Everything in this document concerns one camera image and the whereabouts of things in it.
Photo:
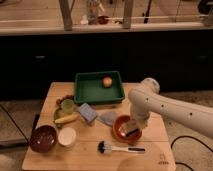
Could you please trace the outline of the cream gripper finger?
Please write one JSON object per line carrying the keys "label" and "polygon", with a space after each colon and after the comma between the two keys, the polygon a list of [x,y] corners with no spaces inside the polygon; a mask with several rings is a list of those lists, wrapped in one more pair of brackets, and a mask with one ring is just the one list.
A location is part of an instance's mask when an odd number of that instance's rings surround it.
{"label": "cream gripper finger", "polygon": [[140,130],[143,130],[148,126],[148,121],[138,122],[137,125]]}

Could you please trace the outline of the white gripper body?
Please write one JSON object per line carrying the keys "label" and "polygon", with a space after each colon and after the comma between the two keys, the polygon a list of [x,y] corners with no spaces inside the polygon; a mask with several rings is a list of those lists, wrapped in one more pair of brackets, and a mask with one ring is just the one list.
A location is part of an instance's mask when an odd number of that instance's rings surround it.
{"label": "white gripper body", "polygon": [[150,111],[146,108],[139,108],[136,105],[131,105],[130,115],[138,125],[145,125],[150,118]]}

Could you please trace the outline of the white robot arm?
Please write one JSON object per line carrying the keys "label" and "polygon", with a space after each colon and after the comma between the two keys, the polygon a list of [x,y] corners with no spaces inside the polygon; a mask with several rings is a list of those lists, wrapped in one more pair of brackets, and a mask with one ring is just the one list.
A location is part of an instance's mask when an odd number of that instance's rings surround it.
{"label": "white robot arm", "polygon": [[141,129],[154,112],[213,139],[213,108],[168,98],[159,91],[160,85],[153,78],[145,78],[129,90],[130,114]]}

